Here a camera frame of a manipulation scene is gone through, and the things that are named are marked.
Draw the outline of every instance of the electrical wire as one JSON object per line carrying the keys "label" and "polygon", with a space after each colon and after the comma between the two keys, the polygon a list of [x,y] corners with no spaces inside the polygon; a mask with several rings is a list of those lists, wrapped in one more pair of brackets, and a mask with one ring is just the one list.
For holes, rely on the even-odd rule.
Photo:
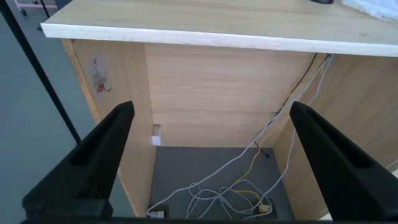
{"label": "electrical wire", "polygon": [[[326,71],[327,71],[327,69],[328,69],[328,67],[329,67],[329,65],[330,65],[331,60],[332,60],[332,58],[329,58],[328,63],[327,63],[327,66],[326,66],[326,69],[325,69],[325,72],[322,73],[321,80],[320,80],[320,82],[319,82],[319,84],[318,84],[317,93],[316,93],[315,96],[311,99],[310,103],[311,103],[311,102],[318,96],[318,94],[319,94],[319,89],[320,89],[320,86],[321,86],[321,84],[322,84],[324,74],[326,73]],[[291,144],[290,150],[289,150],[288,161],[290,160],[290,154],[291,154],[291,151],[292,151],[292,147],[293,147],[293,145],[294,145],[294,139],[295,139],[295,138],[294,138],[294,136],[293,136],[293,138],[292,138],[292,144]],[[269,191],[267,191],[265,194],[262,195],[262,198],[265,197],[265,198],[268,200],[268,198],[267,198],[265,195],[266,195],[268,192],[272,191],[272,190],[274,189],[274,187],[280,182],[280,180],[283,178],[283,176],[284,176],[285,173],[287,172],[288,168],[289,168],[289,163],[287,163],[287,168],[286,168],[285,172],[282,174],[282,176],[277,180],[277,182],[272,186],[272,188],[271,188]],[[223,198],[222,194],[221,194],[221,195],[218,194],[218,197],[220,198],[221,203],[223,203],[223,202],[226,201],[226,199]],[[201,217],[204,216],[204,214],[210,209],[210,207],[213,205],[213,203],[214,203],[214,201],[215,201],[216,199],[217,199],[217,198],[215,198],[215,199],[211,202],[211,204],[208,206],[208,208],[207,208],[207,209],[202,213],[202,215],[201,215],[200,217],[198,217],[198,218],[201,218]],[[247,211],[250,211],[250,210],[253,211],[254,208],[256,208],[259,204],[260,204],[260,202],[257,203],[257,205],[251,207],[249,210],[245,210],[245,211],[236,211],[235,209],[233,209],[233,210],[234,210],[234,212],[236,212],[236,213],[244,213],[244,212],[247,212]],[[254,216],[246,217],[246,218],[254,218],[254,217],[258,217],[258,216],[262,216],[262,215],[268,215],[268,214],[269,214],[269,213],[263,213],[263,214],[259,214],[259,215],[254,215]]]}
{"label": "electrical wire", "polygon": [[293,88],[293,90],[287,95],[287,98],[286,98],[286,100],[284,101],[284,103],[282,103],[282,107],[280,108],[280,110],[285,106],[287,100],[289,99],[289,96],[294,92],[294,90],[297,89],[297,87],[299,86],[299,84],[301,83],[301,81],[302,81],[302,80],[304,79],[304,77],[307,75],[308,71],[310,71],[310,69],[311,69],[311,67],[312,67],[312,64],[313,64],[313,62],[315,61],[315,58],[317,57],[317,55],[318,55],[318,53],[315,53],[315,55],[314,55],[313,58],[312,58],[312,61],[311,61],[310,65],[309,65],[308,68],[307,68],[307,71],[305,71],[304,75],[303,75],[303,76],[301,77],[301,79],[297,82],[296,86],[295,86],[295,87]]}
{"label": "electrical wire", "polygon": [[[327,64],[326,64],[325,69],[322,69],[322,72],[323,72],[323,73],[322,73],[321,79],[320,79],[320,81],[319,81],[319,83],[318,83],[317,92],[316,92],[315,95],[312,97],[312,99],[308,102],[308,105],[311,105],[311,103],[318,97],[320,88],[321,88],[321,86],[322,86],[323,78],[325,77],[325,74],[326,74],[326,72],[328,71],[329,66],[330,66],[330,64],[331,64],[331,61],[333,60],[334,57],[335,57],[335,55],[332,54],[332,55],[329,56],[329,58],[325,61],[325,62],[327,62]],[[295,134],[296,134],[296,130],[295,130],[295,128],[294,128],[294,129],[293,129],[293,136],[292,136],[292,143],[290,144],[289,155],[287,156],[286,169],[285,169],[285,171],[282,173],[282,175],[279,177],[279,179],[276,181],[276,183],[275,183],[264,195],[262,195],[262,198],[265,197],[269,192],[271,192],[271,191],[275,188],[275,186],[280,182],[280,180],[282,180],[283,176],[284,176],[284,175],[286,174],[286,172],[288,171],[288,169],[289,169],[290,156],[291,156],[291,154],[292,154],[292,149],[293,149],[293,145],[294,145],[294,141],[295,141]],[[256,218],[256,217],[260,217],[260,216],[263,216],[263,215],[266,215],[266,214],[251,215],[251,216],[245,217],[245,218],[243,218],[243,219]]]}
{"label": "electrical wire", "polygon": [[[277,113],[277,115],[276,115],[275,117],[273,117],[270,121],[268,121],[268,123],[264,126],[264,128],[262,129],[262,131],[259,133],[259,135],[250,143],[250,145],[249,145],[247,148],[245,148],[245,149],[243,150],[243,152],[242,152],[239,156],[235,157],[234,159],[231,159],[231,160],[230,160],[229,162],[227,162],[225,165],[221,166],[218,170],[216,170],[214,173],[210,174],[209,176],[205,177],[205,178],[202,179],[201,181],[196,182],[196,183],[192,183],[192,184],[190,184],[188,187],[183,187],[183,188],[181,188],[181,189],[174,190],[168,197],[166,197],[165,199],[159,201],[159,202],[156,203],[155,205],[151,206],[151,208],[149,208],[149,209],[147,210],[147,215],[149,215],[149,212],[150,212],[153,208],[155,208],[156,206],[158,206],[158,205],[160,205],[161,203],[165,202],[166,200],[168,200],[169,198],[171,198],[171,197],[172,197],[174,194],[176,194],[177,192],[180,192],[180,191],[182,191],[182,190],[190,190],[192,187],[196,187],[196,186],[200,187],[200,184],[201,184],[202,182],[204,182],[204,181],[208,180],[209,178],[213,177],[213,176],[214,176],[215,174],[217,174],[220,170],[224,169],[226,166],[228,166],[229,164],[231,164],[231,163],[234,162],[235,160],[237,160],[237,159],[239,159],[240,157],[242,157],[242,156],[244,155],[244,153],[250,148],[250,146],[251,146],[263,133],[264,133],[264,131],[266,130],[266,128],[268,127],[268,125],[269,125],[271,122],[273,122],[273,120],[277,119],[277,118],[280,116],[280,114],[282,114],[283,111],[286,110],[286,108],[288,108],[289,105],[292,104],[298,97],[300,97],[303,93],[305,93],[305,92],[307,91],[307,89],[308,89],[309,86],[311,85],[312,81],[314,81],[315,77],[320,73],[320,70],[327,64],[326,69],[325,69],[324,73],[322,74],[321,80],[320,80],[320,82],[319,82],[319,84],[318,84],[317,94],[315,95],[315,97],[316,97],[316,96],[318,95],[318,93],[319,93],[320,85],[321,85],[322,80],[323,80],[323,76],[324,76],[324,74],[326,74],[327,68],[328,68],[328,66],[329,66],[329,64],[330,64],[330,62],[331,62],[331,60],[333,59],[333,56],[334,56],[334,55],[332,55],[331,57],[329,57],[326,61],[324,61],[324,62],[322,63],[322,65],[318,68],[318,70],[315,72],[314,76],[313,76],[313,77],[311,78],[311,80],[309,81],[309,83],[308,83],[308,85],[306,86],[306,88],[305,88],[303,91],[301,91],[297,96],[295,96],[287,105],[285,105],[285,106]],[[225,203],[225,205],[227,205],[230,209],[232,209],[232,210],[233,210],[234,212],[236,212],[236,213],[248,214],[248,212],[254,211],[254,209],[261,203],[261,201],[262,201],[263,198],[265,198],[266,200],[268,200],[268,198],[266,197],[266,194],[268,194],[270,191],[272,191],[272,190],[274,189],[274,187],[280,182],[280,180],[283,178],[283,176],[284,176],[285,173],[287,172],[287,170],[288,170],[288,168],[289,168],[290,155],[291,155],[291,152],[292,152],[292,145],[291,145],[291,147],[290,147],[289,156],[288,156],[288,159],[287,159],[287,168],[286,168],[286,170],[285,170],[284,173],[281,175],[281,177],[279,177],[279,179],[277,180],[277,182],[276,182],[266,193],[262,194],[262,197],[260,198],[260,201],[259,201],[255,206],[252,206],[250,209],[243,210],[243,211],[236,210],[236,209],[233,208],[232,205],[230,205],[229,202],[223,197],[223,194],[225,194],[228,190],[231,190],[231,188],[232,188],[233,186],[235,186],[237,183],[234,183],[233,185],[231,185],[230,187],[226,188],[225,190],[222,190],[222,189],[225,188],[225,187],[222,187],[222,188],[220,189],[219,192],[215,192],[215,191],[209,190],[209,189],[200,190],[199,193],[197,193],[197,194],[192,198],[192,200],[191,200],[191,202],[190,202],[190,205],[192,204],[192,202],[193,202],[195,199],[197,200],[197,201],[195,202],[195,205],[197,204],[197,202],[198,202],[199,200],[211,200],[211,199],[213,199],[212,203],[209,205],[209,207],[205,210],[205,212],[203,212],[203,214],[202,214],[200,217],[202,217],[202,216],[205,215],[205,213],[210,209],[211,205],[212,205],[212,204],[215,202],[215,200],[217,200],[217,199],[220,199],[220,200],[221,200],[221,203]],[[217,194],[217,196],[215,196],[215,197],[210,197],[210,198],[201,198],[199,195],[201,195],[201,193],[204,192],[204,191],[213,192],[213,193]],[[192,210],[193,210],[193,209],[191,209],[191,210],[189,211],[190,205],[188,206],[188,209],[187,209],[187,216],[186,216],[186,218],[188,218],[189,214],[191,214],[191,212],[192,212]],[[231,218],[231,215],[228,213],[228,211],[227,211],[227,209],[224,207],[224,205],[223,205],[223,208],[225,209],[225,211],[226,211],[226,213],[228,214],[228,216]],[[255,216],[246,217],[246,218],[252,218],[252,217],[257,217],[257,216],[267,215],[267,214],[269,214],[269,213],[263,213],[263,214],[259,214],[259,215],[255,215]]]}
{"label": "electrical wire", "polygon": [[[241,179],[245,178],[245,176],[247,176],[247,175],[250,173],[250,171],[251,171],[251,169],[252,169],[252,167],[253,167],[254,161],[256,160],[257,156],[258,156],[258,155],[260,154],[260,152],[261,152],[261,145],[262,145],[262,143],[263,143],[269,136],[271,136],[271,134],[273,134],[276,130],[278,130],[280,127],[282,127],[283,124],[284,124],[284,123],[280,123],[274,130],[272,130],[266,137],[264,137],[264,139],[263,139],[263,140],[261,141],[261,143],[260,143],[260,146],[258,146],[259,150],[257,151],[256,155],[254,155],[253,160],[252,160],[251,163],[250,163],[249,170],[248,170],[243,176],[241,176],[238,180],[235,180],[234,184],[237,183],[237,182],[239,182]],[[262,200],[260,200],[260,196],[259,196],[257,193],[255,193],[255,192],[253,192],[253,191],[251,191],[251,190],[234,190],[234,189],[232,189],[232,191],[233,191],[233,192],[237,192],[237,193],[251,193],[251,194],[254,194],[254,195],[257,197],[257,199],[260,201],[260,204],[263,205]]]}

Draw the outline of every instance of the yellow cable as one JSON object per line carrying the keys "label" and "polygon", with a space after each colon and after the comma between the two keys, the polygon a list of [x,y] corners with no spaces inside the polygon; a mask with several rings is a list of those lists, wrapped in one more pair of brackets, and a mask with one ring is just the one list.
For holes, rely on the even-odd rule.
{"label": "yellow cable", "polygon": [[250,194],[254,194],[256,197],[257,197],[257,199],[258,199],[258,201],[260,201],[260,196],[257,194],[257,193],[255,193],[255,192],[253,192],[253,191],[251,191],[251,190],[233,190],[234,192],[237,192],[237,193],[250,193]]}
{"label": "yellow cable", "polygon": [[[262,145],[262,143],[263,143],[272,133],[274,133],[276,130],[278,130],[278,128],[280,128],[284,123],[285,123],[285,122],[280,123],[273,131],[271,131],[266,137],[264,137],[264,139],[260,142],[259,150],[257,151],[257,154],[253,157],[253,160],[251,161],[249,170],[248,170],[242,177],[240,177],[238,180],[236,180],[236,181],[234,182],[234,184],[236,184],[238,181],[240,181],[241,179],[243,179],[245,176],[247,176],[247,175],[250,173],[251,168],[252,168],[252,166],[253,166],[253,163],[254,163],[254,161],[256,160],[256,157],[257,157],[257,156],[260,154],[260,152],[261,152],[261,145]],[[254,194],[254,195],[256,195],[257,199],[260,201],[260,196],[259,196],[257,193],[255,193],[255,192],[253,192],[253,191],[251,191],[251,190],[233,190],[233,189],[232,189],[232,191],[238,192],[238,193],[251,193],[251,194]]]}

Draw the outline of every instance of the light wood grain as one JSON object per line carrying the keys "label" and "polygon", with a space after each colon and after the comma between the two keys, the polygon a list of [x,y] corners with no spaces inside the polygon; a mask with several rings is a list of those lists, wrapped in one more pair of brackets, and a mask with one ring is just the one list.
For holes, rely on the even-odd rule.
{"label": "light wood grain", "polygon": [[[398,159],[397,71],[396,58],[337,55],[311,105],[385,167]],[[318,80],[301,102],[308,103],[314,96]],[[274,146],[280,170],[285,169],[292,131],[289,121]],[[294,145],[284,185],[296,219],[316,218],[327,212],[300,141]]]}
{"label": "light wood grain", "polygon": [[47,37],[398,56],[398,23],[303,0],[74,0]]}
{"label": "light wood grain", "polygon": [[[144,45],[76,40],[73,43],[80,64],[78,71],[80,85],[86,99],[92,99],[100,119],[104,118],[119,103],[132,100],[135,117],[119,166],[119,178],[138,217],[146,217],[149,205],[150,186],[155,161],[155,147],[152,146],[153,118],[150,105]],[[102,55],[106,78],[112,88],[109,92],[97,93],[88,67],[95,55]]]}
{"label": "light wood grain", "polygon": [[[163,146],[246,147],[280,109],[313,54],[146,44]],[[273,146],[277,134],[264,146]]]}

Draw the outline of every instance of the plug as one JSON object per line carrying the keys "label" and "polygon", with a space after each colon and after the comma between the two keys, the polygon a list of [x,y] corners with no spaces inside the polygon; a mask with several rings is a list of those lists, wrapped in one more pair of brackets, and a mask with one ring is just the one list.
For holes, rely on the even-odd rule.
{"label": "plug", "polygon": [[272,207],[270,205],[259,205],[259,213],[271,213]]}

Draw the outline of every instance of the black metal pole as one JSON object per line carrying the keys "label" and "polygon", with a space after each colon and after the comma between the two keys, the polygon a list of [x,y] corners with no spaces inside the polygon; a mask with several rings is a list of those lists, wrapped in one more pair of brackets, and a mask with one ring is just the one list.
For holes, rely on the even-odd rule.
{"label": "black metal pole", "polygon": [[53,86],[50,83],[49,78],[46,76],[44,69],[40,64],[39,60],[37,59],[32,47],[30,47],[29,42],[27,41],[21,27],[19,26],[17,20],[12,14],[6,0],[0,0],[0,11],[4,19],[6,20],[8,26],[12,30],[12,33],[17,39],[19,45],[22,47],[27,58],[29,59],[29,62],[32,64],[33,69],[36,71],[37,76],[39,77],[40,81],[43,83],[45,90],[50,95],[51,100],[53,101],[55,107],[60,113],[63,121],[67,125],[70,133],[72,134],[76,143],[79,144],[81,141],[79,134],[77,133],[75,127],[73,126],[73,123],[70,120],[67,112],[65,111],[65,108],[62,106],[60,98],[57,96]]}
{"label": "black metal pole", "polygon": [[47,16],[47,18],[50,18],[50,14],[49,14],[49,12],[47,11],[47,7],[45,7],[44,1],[43,1],[43,0],[40,0],[40,2],[42,3],[42,6],[43,6],[43,9],[44,9],[45,15]]}

